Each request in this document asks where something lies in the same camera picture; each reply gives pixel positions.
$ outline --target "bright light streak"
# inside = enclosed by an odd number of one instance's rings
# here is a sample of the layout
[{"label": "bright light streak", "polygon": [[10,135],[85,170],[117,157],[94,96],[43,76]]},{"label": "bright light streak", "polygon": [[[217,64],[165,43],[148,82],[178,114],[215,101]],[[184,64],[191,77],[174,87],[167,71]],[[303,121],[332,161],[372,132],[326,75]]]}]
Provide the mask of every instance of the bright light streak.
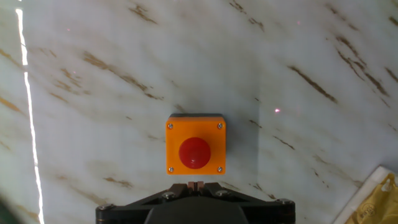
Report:
[{"label": "bright light streak", "polygon": [[[16,9],[15,12],[18,15],[19,37],[21,38],[22,64],[27,65],[27,51],[25,46],[25,38],[23,35],[24,27],[22,23],[23,13],[21,9]],[[36,184],[37,184],[37,190],[39,191],[39,222],[40,224],[44,224],[43,194],[42,194],[42,185],[40,182],[40,175],[39,175],[39,161],[37,160],[36,133],[35,133],[35,127],[33,125],[32,95],[30,94],[30,84],[27,72],[24,72],[24,78],[25,78],[27,101],[29,107],[30,133],[32,135],[32,151],[33,151],[33,161],[35,166]]]}]

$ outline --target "marble surface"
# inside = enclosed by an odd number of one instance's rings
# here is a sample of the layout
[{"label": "marble surface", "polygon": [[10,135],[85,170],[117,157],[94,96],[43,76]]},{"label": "marble surface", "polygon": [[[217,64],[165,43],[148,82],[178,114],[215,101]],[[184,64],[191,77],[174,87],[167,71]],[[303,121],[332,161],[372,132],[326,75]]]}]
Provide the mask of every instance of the marble surface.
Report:
[{"label": "marble surface", "polygon": [[[398,170],[397,40],[396,0],[0,0],[1,197],[25,223],[93,223],[217,181],[333,223]],[[225,175],[166,175],[178,112],[225,115]]]}]

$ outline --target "red button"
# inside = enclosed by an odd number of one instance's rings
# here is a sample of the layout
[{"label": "red button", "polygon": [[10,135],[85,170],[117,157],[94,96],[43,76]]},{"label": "red button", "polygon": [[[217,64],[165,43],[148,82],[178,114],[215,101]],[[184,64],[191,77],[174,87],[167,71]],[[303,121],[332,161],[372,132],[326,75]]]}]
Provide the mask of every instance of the red button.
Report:
[{"label": "red button", "polygon": [[180,151],[181,162],[188,168],[199,169],[204,167],[210,160],[210,146],[201,138],[189,138],[185,140]]}]

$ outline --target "orange box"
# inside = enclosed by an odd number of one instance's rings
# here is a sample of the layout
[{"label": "orange box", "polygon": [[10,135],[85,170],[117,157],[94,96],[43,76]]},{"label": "orange box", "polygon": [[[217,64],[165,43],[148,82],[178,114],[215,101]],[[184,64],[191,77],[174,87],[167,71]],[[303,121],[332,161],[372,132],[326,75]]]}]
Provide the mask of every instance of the orange box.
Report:
[{"label": "orange box", "polygon": [[[226,123],[221,114],[172,114],[165,128],[169,175],[225,174]],[[200,138],[210,147],[210,159],[202,168],[191,169],[180,159],[180,147],[190,138]]]}]

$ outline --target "emergency stop button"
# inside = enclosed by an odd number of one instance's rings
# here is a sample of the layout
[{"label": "emergency stop button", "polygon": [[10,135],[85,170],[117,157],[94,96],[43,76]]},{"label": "emergency stop button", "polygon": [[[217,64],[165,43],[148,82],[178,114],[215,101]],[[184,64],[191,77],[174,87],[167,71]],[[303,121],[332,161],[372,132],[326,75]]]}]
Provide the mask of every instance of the emergency stop button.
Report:
[{"label": "emergency stop button", "polygon": [[210,160],[210,146],[201,138],[188,138],[181,144],[179,155],[186,167],[199,169]]},{"label": "emergency stop button", "polygon": [[226,123],[221,114],[172,114],[165,132],[169,175],[225,173]]}]

